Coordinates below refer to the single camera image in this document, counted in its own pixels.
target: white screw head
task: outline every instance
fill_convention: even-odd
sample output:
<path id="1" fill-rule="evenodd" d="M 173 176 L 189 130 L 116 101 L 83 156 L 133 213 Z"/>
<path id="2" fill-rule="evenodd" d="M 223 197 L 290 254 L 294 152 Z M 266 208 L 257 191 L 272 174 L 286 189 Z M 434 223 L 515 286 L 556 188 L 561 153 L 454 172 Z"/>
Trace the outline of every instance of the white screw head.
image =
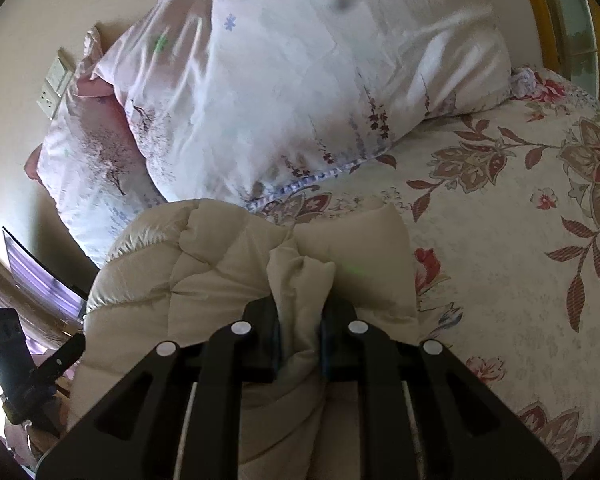
<path id="1" fill-rule="evenodd" d="M 359 319 L 349 323 L 349 332 L 352 334 L 363 334 L 369 330 L 369 325 Z"/>
<path id="2" fill-rule="evenodd" d="M 424 348 L 424 351 L 429 355 L 440 355 L 440 354 L 442 354 L 443 347 L 435 339 L 429 339 L 424 342 L 424 345 L 422 345 L 422 348 Z"/>
<path id="3" fill-rule="evenodd" d="M 248 321 L 236 321 L 231 325 L 231 332 L 235 335 L 245 335 L 251 332 L 251 323 Z"/>
<path id="4" fill-rule="evenodd" d="M 176 343 L 165 341 L 160 343 L 156 347 L 155 351 L 160 357 L 167 357 L 176 351 Z"/>

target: yellow wooden rail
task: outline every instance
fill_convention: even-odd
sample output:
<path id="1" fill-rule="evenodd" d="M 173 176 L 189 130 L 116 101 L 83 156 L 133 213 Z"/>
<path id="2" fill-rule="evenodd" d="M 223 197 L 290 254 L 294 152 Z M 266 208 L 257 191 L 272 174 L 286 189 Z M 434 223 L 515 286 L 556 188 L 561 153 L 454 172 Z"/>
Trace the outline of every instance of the yellow wooden rail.
<path id="1" fill-rule="evenodd" d="M 542 48 L 542 62 L 544 66 L 554 72 L 560 71 L 560 58 L 558 56 L 558 47 L 555 41 L 554 25 L 549 12 L 549 5 L 546 0 L 529 0 L 536 17 L 536 27 L 540 38 L 540 47 Z"/>

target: blue flower print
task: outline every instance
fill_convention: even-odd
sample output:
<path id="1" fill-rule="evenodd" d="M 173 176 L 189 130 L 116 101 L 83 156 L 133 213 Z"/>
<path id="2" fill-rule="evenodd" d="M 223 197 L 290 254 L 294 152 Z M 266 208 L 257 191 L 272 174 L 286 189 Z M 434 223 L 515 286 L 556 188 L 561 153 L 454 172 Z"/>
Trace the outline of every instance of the blue flower print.
<path id="1" fill-rule="evenodd" d="M 232 30 L 234 30 L 235 27 L 235 16 L 232 14 L 229 14 L 226 17 L 226 21 L 224 22 L 224 28 L 226 30 L 228 30 L 229 32 L 231 32 Z"/>

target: pillowcase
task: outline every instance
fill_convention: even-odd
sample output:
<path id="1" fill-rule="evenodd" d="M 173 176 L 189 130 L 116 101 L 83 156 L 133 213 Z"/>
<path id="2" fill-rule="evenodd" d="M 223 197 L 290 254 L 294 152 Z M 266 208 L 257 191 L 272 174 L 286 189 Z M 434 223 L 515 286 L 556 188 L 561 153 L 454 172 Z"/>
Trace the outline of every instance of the pillowcase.
<path id="1" fill-rule="evenodd" d="M 40 151 L 42 150 L 42 144 L 39 144 L 38 147 L 31 152 L 29 158 L 24 163 L 24 172 L 31 180 L 35 180 L 42 184 L 40 180 L 40 176 L 38 175 L 38 161 L 40 160 Z"/>
<path id="2" fill-rule="evenodd" d="M 493 107 L 488 0 L 158 0 L 98 63 L 170 201 L 258 206 Z"/>
<path id="3" fill-rule="evenodd" d="M 101 267 L 118 235 L 145 209 L 164 203 L 149 177 L 111 85 L 90 80 L 100 35 L 85 38 L 85 59 L 45 137 L 38 176 L 71 235 Z"/>

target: floral bedsheet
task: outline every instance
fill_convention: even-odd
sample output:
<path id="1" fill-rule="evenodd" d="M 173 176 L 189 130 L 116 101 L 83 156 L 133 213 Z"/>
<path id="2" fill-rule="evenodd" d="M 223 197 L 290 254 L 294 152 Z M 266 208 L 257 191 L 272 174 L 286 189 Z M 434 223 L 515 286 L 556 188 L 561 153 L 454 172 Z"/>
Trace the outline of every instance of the floral bedsheet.
<path id="1" fill-rule="evenodd" d="M 393 203 L 422 337 L 448 345 L 566 478 L 600 438 L 600 103 L 548 70 L 528 79 L 518 98 L 426 121 L 257 214 L 291 225 Z"/>

